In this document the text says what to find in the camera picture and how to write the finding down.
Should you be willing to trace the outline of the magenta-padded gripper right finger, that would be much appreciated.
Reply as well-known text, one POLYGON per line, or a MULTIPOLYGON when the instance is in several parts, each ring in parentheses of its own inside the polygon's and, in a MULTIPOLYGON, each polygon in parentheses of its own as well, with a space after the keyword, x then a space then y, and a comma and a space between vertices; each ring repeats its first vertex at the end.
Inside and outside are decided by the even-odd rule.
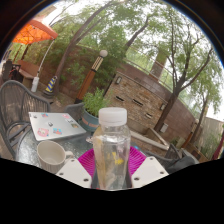
POLYGON ((167 171, 154 156, 147 157, 138 149, 130 148, 128 185, 131 188, 141 188, 167 175, 167 171))

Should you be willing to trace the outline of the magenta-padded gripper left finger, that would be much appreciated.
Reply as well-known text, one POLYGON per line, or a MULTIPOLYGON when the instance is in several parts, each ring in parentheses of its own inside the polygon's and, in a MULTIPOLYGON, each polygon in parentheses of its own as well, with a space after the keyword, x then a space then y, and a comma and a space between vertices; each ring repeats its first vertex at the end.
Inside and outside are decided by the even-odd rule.
POLYGON ((84 188, 90 188, 95 175, 95 159, 92 149, 78 159, 69 159, 57 172, 57 176, 84 188))

